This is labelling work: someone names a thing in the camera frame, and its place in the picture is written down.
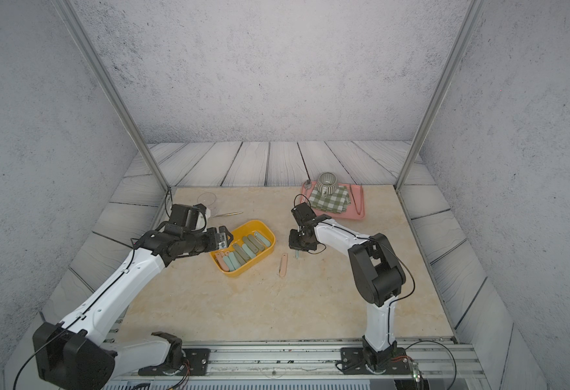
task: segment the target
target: yellow container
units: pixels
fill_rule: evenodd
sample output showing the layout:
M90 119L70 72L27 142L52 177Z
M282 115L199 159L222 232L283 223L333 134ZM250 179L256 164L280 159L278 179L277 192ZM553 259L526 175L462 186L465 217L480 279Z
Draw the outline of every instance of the yellow container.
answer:
M221 269L220 265L218 264L218 259L216 258L216 254L218 252L220 252L221 254L224 254L224 252L226 252L226 251L229 251L229 252L234 251L233 244L237 244L239 246L242 246L244 244L244 242L242 241L242 237L245 237L245 236L248 236L251 234L253 235L255 231L258 231L263 237L267 238L267 240L270 241L271 245L267 249L265 249L263 252L259 252L254 258L251 258L250 260L248 260L248 262L246 264L242 264L242 266L239 267L238 269L236 269L235 271L227 272L227 271ZM243 272L245 272L247 269L249 269L250 267L252 267L256 263L258 263L259 261L265 259L272 252L274 252L274 244L276 242L276 237L274 237L274 233L272 232L272 230L270 230L270 228L267 227L265 225L265 223L263 223L259 220L248 221L248 222L244 223L243 225L241 225L239 228L233 230L231 233L233 234L233 242L231 243L231 245L229 245L228 248L210 252L211 259L213 259L213 262L216 264L217 268L220 271L222 271L222 273L225 274L227 277L238 277Z

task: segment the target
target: green checkered napkin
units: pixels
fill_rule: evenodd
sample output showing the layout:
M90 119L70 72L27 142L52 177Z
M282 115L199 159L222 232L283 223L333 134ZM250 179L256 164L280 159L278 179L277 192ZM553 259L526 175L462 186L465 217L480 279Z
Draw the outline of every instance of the green checkered napkin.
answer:
M339 186L332 194L322 197L315 187L309 197L309 204L323 212L342 213L350 205L350 195L347 188Z

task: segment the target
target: gray textured wall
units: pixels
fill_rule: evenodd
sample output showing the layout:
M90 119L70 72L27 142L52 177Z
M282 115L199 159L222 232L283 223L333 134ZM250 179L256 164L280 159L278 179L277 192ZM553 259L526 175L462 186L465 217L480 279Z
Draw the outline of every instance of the gray textured wall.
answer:
M570 1L490 1L423 148L555 389L570 389Z
M0 0L0 370L136 150L47 0Z
M411 139L468 0L73 0L147 142Z

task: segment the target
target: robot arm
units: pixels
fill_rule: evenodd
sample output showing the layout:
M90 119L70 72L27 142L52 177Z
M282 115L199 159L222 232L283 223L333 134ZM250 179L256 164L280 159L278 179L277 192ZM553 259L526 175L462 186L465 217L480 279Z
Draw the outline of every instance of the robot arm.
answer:
M308 203L292 209L298 230L289 232L289 247L316 250L317 244L335 248L350 259L354 284L367 301L367 329L363 337L363 355L367 367L384 370L391 357L404 350L397 347L393 336L395 301L402 292L406 275L389 240L383 234L374 236L352 231L326 214L317 216ZM372 258L379 259L375 265Z
M181 340L156 332L149 339L106 344L109 329L141 289L173 260L228 247L226 227L206 228L203 205L172 205L170 219L147 231L118 269L81 306L58 324L33 334L41 379L63 389L101 389L110 378L145 366L182 366Z

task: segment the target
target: metal pole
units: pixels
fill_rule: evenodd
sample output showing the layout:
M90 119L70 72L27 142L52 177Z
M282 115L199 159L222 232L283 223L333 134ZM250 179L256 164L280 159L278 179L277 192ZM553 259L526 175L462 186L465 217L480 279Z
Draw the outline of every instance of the metal pole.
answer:
M398 181L395 184L396 192L399 192L404 186L406 177L410 172L410 168L413 166L415 159L417 158L417 155L423 146L423 142L425 141L426 136L428 136L432 122L434 121L434 118L437 115L437 111L443 102L443 98L445 97L445 94L450 87L452 77L454 76L454 73L460 64L460 60L462 59L467 45L469 44L471 35L473 34L478 20L482 15L485 2L486 0L471 0L471 4L467 10L467 15L465 15L465 19L463 20L463 24L460 27L456 41L454 41L454 46L452 46L450 55L445 61L445 67L443 69L443 73L441 73L441 77L439 77L437 88L435 89L435 92L430 99L426 113L421 120L419 129L417 129L417 133L415 133L413 142L411 143L408 154L406 155L404 165L400 170Z
M157 181L164 189L164 191L167 191L170 188L170 184L168 184L165 176L161 173L161 170L159 169L157 162L152 156L150 149L148 149L147 144L142 138L137 125L129 114L129 111L125 106L123 99L120 98L116 87L111 81L111 77L109 77L107 70L102 65L98 54L96 54L96 51L94 51L94 46L92 46L92 42L90 42L89 38L87 37L87 34L83 29L83 25L81 25L81 22L79 21L74 8L70 4L70 1L53 0L53 4L55 5L55 9L57 9L58 14L60 14L60 17L64 21L66 28L68 28L68 32L73 37L74 42L77 44L77 47L83 54L83 57L86 59L90 68L94 72L96 79L98 80L99 84L101 84L102 90L105 92L105 95L107 95L109 102L114 107L114 110L116 110L116 113L118 114L118 117L120 117L120 120L129 133L129 136L131 136L131 139L133 139L133 143L135 143L138 151L142 157L144 157L146 165L151 169L152 174L155 175Z

